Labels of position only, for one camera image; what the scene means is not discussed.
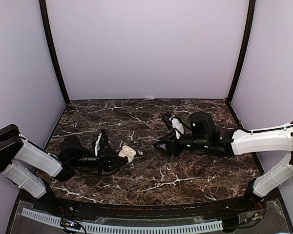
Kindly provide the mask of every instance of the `black vertical pole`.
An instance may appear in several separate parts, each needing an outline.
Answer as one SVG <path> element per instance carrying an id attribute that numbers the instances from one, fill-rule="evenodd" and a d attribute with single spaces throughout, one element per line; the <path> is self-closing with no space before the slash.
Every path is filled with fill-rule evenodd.
<path id="1" fill-rule="evenodd" d="M 256 0 L 250 0 L 249 2 L 249 9 L 248 9 L 248 15 L 246 18 L 246 24 L 245 24 L 245 29 L 244 29 L 244 35 L 242 39 L 242 45 L 241 45 L 241 50 L 238 58 L 238 63 L 235 68 L 234 76 L 232 79 L 231 87 L 228 93 L 228 97 L 226 98 L 227 102 L 231 103 L 234 92 L 236 90 L 236 87 L 238 85 L 238 81 L 241 75 L 242 71 L 242 66 L 246 54 L 246 50 L 248 47 L 249 39 L 250 39 L 250 34 L 251 34 L 251 28 L 252 28 L 252 22 L 253 22 L 253 16 L 254 16 L 254 11 L 255 11 L 255 2 Z"/>
<path id="2" fill-rule="evenodd" d="M 52 39 L 52 33 L 51 33 L 50 22 L 49 22 L 49 17 L 48 17 L 47 5 L 46 5 L 45 0 L 39 0 L 39 3 L 40 3 L 40 11 L 41 11 L 41 17 L 42 17 L 45 37 L 47 39 L 47 44 L 49 47 L 49 52 L 50 52 L 51 60 L 53 63 L 53 68 L 54 68 L 56 77 L 58 79 L 58 83 L 59 83 L 64 101 L 66 104 L 68 104 L 70 102 L 70 100 L 69 100 L 67 89 L 65 87 L 63 76 L 62 76 L 62 73 L 60 70 L 60 65 L 59 65 L 59 61 L 57 58 L 57 54 L 55 52 L 55 47 L 54 47 L 54 43 L 53 43 L 53 39 Z"/>

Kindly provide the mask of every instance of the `black marble tabletop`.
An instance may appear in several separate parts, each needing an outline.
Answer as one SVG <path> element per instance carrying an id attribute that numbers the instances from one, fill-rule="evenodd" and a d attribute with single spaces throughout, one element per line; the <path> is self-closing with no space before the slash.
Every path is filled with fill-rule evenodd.
<path id="1" fill-rule="evenodd" d="M 110 130 L 114 149 L 128 145 L 136 150 L 134 161 L 112 176 L 96 178 L 77 172 L 60 182 L 37 170 L 55 195 L 78 201 L 122 205 L 176 205 L 242 196 L 247 183 L 260 175 L 251 154 L 216 158 L 183 152 L 168 157 L 153 148 L 169 130 L 160 116 L 165 112 L 188 122 L 189 114 L 212 114 L 218 131 L 236 127 L 222 100 L 80 100 L 72 101 L 47 146 L 58 154 L 66 136 L 76 135 L 90 148 L 101 129 Z"/>

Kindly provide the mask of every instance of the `white wall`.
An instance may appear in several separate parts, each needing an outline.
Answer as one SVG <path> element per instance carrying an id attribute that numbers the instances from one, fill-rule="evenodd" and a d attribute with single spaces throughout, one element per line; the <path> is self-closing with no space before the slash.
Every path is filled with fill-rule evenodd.
<path id="1" fill-rule="evenodd" d="M 248 51 L 233 107 L 247 128 L 293 117 L 293 0 L 257 1 Z M 285 152 L 261 154 L 269 170 Z M 293 181 L 280 187 L 293 222 Z"/>
<path id="2" fill-rule="evenodd" d="M 38 0 L 0 0 L 0 128 L 15 123 L 44 146 L 65 103 L 45 40 Z M 0 234 L 18 188 L 0 176 Z"/>
<path id="3" fill-rule="evenodd" d="M 248 0 L 48 0 L 71 99 L 225 98 Z"/>

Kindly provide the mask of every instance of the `white perforated rail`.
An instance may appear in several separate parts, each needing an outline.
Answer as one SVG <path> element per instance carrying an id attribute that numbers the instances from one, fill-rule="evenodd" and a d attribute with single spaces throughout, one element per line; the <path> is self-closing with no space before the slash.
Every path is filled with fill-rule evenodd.
<path id="1" fill-rule="evenodd" d="M 21 214 L 27 218 L 53 227 L 60 227 L 61 218 L 23 208 Z M 123 227 L 81 222 L 88 234 L 199 234 L 223 230 L 222 221 L 170 226 L 170 227 Z"/>

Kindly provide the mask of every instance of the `white plastic part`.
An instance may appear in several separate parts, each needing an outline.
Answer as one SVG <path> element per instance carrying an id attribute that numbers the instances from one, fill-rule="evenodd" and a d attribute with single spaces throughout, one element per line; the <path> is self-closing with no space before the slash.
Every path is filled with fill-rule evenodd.
<path id="1" fill-rule="evenodd" d="M 0 174 L 16 183 L 19 188 L 28 191 L 35 198 L 40 198 L 46 193 L 43 181 L 14 159 L 12 164 L 9 164 Z"/>
<path id="2" fill-rule="evenodd" d="M 101 139 L 101 136 L 102 136 L 102 133 L 99 134 L 98 139 L 97 139 L 97 141 L 96 141 L 96 145 L 95 145 L 95 147 L 94 147 L 94 153 L 95 153 L 95 156 L 98 155 L 98 152 L 99 152 L 99 150 L 100 150 L 99 141 L 100 141 L 100 139 Z"/>
<path id="3" fill-rule="evenodd" d="M 181 137 L 180 133 L 182 133 L 182 134 L 185 133 L 185 129 L 184 129 L 182 123 L 179 121 L 179 119 L 176 118 L 176 116 L 170 117 L 169 120 L 171 122 L 172 128 L 175 129 L 175 131 L 176 131 L 177 139 L 180 139 L 180 137 Z"/>
<path id="4" fill-rule="evenodd" d="M 40 223 L 44 223 L 57 228 L 62 228 L 60 226 L 61 218 L 57 216 L 45 214 L 27 208 L 23 208 L 23 212 L 21 215 Z M 223 230 L 222 221 L 167 227 L 125 227 L 89 222 L 80 222 L 80 224 L 86 229 L 87 233 L 89 234 L 200 234 Z M 80 229 L 78 233 L 84 233 L 83 229 Z"/>
<path id="5" fill-rule="evenodd" d="M 15 155 L 14 159 L 26 162 L 55 177 L 62 170 L 62 164 L 46 152 L 22 139 L 24 145 Z"/>
<path id="6" fill-rule="evenodd" d="M 130 148 L 127 145 L 124 145 L 122 150 L 118 153 L 119 157 L 127 157 L 128 158 L 128 163 L 132 162 L 133 159 L 135 158 L 136 151 L 132 148 Z"/>
<path id="7" fill-rule="evenodd" d="M 253 192 L 259 196 L 266 196 L 271 190 L 293 177 L 293 165 L 290 165 L 291 152 L 272 167 L 268 172 L 258 177 L 253 185 Z"/>
<path id="8" fill-rule="evenodd" d="M 233 142 L 231 143 L 233 153 L 242 155 L 251 152 L 262 151 L 293 151 L 293 127 L 286 128 L 290 124 L 265 129 L 284 128 L 283 130 L 275 130 L 262 133 L 246 133 L 237 130 L 233 134 Z"/>

